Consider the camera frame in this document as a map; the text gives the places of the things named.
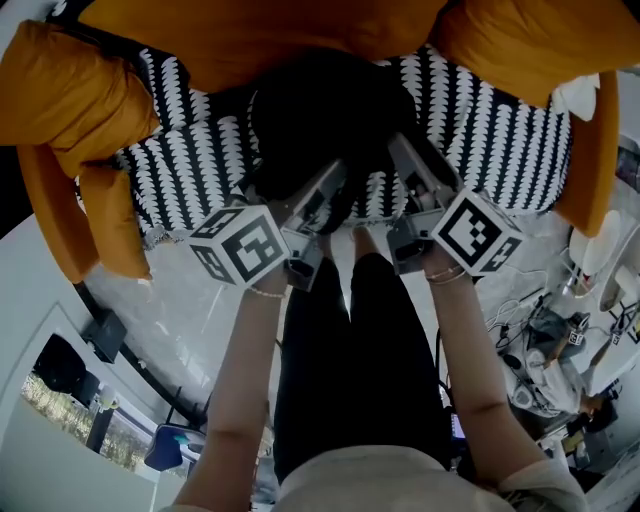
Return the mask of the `black box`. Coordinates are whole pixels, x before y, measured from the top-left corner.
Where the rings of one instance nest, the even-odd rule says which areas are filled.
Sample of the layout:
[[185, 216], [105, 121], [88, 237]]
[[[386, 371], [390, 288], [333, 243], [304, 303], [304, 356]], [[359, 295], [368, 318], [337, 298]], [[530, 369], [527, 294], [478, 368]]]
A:
[[93, 347], [97, 357], [113, 364], [127, 335], [127, 329], [117, 314], [110, 309], [101, 310], [81, 334], [87, 345]]

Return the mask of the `white round table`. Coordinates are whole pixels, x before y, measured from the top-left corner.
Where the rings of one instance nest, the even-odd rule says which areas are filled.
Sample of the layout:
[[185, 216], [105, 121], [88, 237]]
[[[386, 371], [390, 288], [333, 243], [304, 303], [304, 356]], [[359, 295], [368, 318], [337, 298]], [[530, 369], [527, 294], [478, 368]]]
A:
[[609, 269], [599, 298], [598, 308], [600, 312], [608, 312], [621, 301], [636, 303], [639, 300], [640, 225], [627, 237], [621, 252]]

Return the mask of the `white cloth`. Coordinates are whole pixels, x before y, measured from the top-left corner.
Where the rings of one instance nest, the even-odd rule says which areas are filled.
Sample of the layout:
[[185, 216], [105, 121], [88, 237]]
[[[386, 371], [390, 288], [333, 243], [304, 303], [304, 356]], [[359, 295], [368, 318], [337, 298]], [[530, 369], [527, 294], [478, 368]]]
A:
[[582, 121], [593, 119], [597, 92], [600, 89], [598, 73], [577, 77], [556, 87], [551, 94], [551, 104], [557, 114], [571, 113]]

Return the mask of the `person's left forearm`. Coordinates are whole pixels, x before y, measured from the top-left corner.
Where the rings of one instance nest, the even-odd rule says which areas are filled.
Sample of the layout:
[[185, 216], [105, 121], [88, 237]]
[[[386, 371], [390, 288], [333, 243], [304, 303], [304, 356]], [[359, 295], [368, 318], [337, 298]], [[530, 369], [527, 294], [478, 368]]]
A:
[[248, 512], [267, 417], [282, 296], [281, 276], [243, 293], [209, 401], [203, 451], [172, 506], [162, 512]]

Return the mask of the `person's right forearm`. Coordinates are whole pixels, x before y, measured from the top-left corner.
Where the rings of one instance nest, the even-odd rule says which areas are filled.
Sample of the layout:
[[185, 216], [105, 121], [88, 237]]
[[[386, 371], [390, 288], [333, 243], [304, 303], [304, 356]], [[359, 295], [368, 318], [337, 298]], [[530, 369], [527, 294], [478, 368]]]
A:
[[479, 479], [496, 486], [546, 459], [514, 416], [472, 278], [435, 244], [422, 257], [454, 405]]

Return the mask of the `orange sofa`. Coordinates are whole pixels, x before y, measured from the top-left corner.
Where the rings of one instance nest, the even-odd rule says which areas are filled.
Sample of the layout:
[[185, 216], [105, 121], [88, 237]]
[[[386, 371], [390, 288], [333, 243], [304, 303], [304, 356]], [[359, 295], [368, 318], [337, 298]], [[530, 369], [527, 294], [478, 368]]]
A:
[[[614, 180], [618, 107], [618, 78], [609, 72], [600, 77], [593, 119], [585, 122], [567, 114], [572, 136], [567, 179], [549, 210], [557, 211], [584, 234], [596, 233], [606, 215]], [[62, 272], [70, 281], [80, 282], [101, 263], [80, 193], [81, 174], [67, 176], [46, 145], [17, 147], [26, 190], [42, 233]], [[116, 152], [108, 160], [90, 166], [128, 174], [116, 162]], [[139, 231], [143, 245], [149, 243], [140, 226]]]

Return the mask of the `small orange cushion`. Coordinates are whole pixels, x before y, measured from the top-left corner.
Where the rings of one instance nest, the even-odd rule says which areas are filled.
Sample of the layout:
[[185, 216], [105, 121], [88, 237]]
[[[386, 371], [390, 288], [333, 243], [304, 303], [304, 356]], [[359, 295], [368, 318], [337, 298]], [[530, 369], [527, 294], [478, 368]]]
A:
[[131, 279], [151, 278], [128, 174], [105, 166], [89, 166], [79, 178], [89, 228], [103, 266]]

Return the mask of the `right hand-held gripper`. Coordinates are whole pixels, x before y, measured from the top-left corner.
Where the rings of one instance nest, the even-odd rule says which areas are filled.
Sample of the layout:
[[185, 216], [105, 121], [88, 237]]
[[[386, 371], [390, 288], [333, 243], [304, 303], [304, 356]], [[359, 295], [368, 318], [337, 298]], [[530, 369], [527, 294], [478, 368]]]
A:
[[397, 132], [388, 151], [411, 212], [420, 211], [400, 216], [387, 233], [396, 273], [420, 270], [432, 242], [472, 276], [501, 269], [523, 242], [512, 219], [483, 195], [462, 189], [460, 175], [428, 138]]

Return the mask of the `person's black trousers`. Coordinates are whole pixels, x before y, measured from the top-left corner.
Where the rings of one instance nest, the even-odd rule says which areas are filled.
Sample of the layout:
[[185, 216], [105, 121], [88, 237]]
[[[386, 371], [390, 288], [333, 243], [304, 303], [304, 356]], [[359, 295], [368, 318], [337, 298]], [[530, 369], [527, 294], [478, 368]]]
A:
[[292, 291], [274, 413], [275, 475], [329, 451], [401, 446], [450, 465], [451, 421], [430, 345], [392, 264], [369, 253], [344, 301], [334, 262]]

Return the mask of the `black cloth garment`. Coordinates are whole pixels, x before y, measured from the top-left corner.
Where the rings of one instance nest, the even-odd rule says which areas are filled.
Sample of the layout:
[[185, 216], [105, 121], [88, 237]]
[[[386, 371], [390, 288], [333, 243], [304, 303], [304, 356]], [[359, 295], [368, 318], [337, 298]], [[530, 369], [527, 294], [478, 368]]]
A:
[[390, 171], [388, 141], [416, 125], [414, 100], [391, 73], [331, 49], [315, 49], [258, 79], [251, 121], [261, 163], [256, 194], [285, 200], [320, 170], [341, 160], [342, 190], [320, 234], [334, 232], [370, 174]]

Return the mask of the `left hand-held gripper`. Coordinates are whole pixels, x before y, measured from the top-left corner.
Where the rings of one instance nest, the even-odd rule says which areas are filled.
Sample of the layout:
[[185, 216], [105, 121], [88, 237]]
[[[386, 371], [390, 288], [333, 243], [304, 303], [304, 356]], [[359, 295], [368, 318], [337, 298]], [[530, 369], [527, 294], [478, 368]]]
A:
[[188, 246], [214, 280], [249, 289], [279, 265], [288, 283], [308, 291], [323, 259], [307, 229], [337, 193], [347, 168], [337, 159], [285, 200], [214, 211], [188, 237]]

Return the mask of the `black office chair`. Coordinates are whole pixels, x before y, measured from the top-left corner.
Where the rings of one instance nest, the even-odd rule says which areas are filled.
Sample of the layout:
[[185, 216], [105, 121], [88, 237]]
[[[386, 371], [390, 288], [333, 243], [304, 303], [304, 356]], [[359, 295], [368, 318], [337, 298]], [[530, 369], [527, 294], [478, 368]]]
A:
[[49, 337], [32, 373], [51, 391], [70, 395], [87, 409], [99, 391], [99, 379], [87, 370], [73, 346], [58, 334]]

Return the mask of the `blue chair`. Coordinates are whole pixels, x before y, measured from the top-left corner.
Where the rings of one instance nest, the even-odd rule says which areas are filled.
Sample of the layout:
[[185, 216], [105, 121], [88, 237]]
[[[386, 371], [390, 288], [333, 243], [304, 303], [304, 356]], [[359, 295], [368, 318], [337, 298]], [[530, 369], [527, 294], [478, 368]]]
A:
[[205, 435], [186, 426], [161, 424], [152, 436], [151, 445], [144, 457], [144, 463], [159, 472], [181, 466], [181, 447], [200, 454], [205, 444]]

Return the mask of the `person's right foot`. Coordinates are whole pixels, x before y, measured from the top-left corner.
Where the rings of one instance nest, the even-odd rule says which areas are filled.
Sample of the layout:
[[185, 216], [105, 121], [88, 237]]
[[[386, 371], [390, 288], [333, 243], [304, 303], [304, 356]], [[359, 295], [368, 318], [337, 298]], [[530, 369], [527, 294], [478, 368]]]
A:
[[352, 230], [352, 238], [354, 242], [355, 261], [359, 261], [368, 254], [379, 253], [378, 246], [366, 226], [355, 227]]

